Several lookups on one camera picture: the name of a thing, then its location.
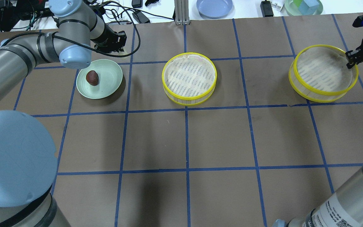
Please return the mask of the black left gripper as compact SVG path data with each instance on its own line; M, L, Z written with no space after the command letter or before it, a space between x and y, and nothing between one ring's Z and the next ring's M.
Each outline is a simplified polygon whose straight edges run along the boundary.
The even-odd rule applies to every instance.
M102 43L100 43L100 51L104 53L124 52L127 35L125 31L115 32L111 28L105 28Z

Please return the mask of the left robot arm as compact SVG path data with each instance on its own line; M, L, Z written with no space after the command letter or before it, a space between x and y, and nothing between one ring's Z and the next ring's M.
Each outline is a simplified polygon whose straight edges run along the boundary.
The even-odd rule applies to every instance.
M112 56L123 50L125 32L114 32L84 1L50 0L49 8L59 19L58 32L25 32L1 44L0 100L38 65L84 69L92 52Z

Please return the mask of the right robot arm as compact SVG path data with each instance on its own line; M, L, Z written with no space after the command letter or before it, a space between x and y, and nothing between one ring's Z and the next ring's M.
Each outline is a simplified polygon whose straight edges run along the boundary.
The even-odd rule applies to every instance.
M353 27L363 27L363 15ZM363 39L355 50L344 52L330 45L303 49L290 66L292 88L313 102L333 102L357 82L358 65L363 62ZM363 165L326 201L302 218L286 222L277 219L274 227L363 227Z

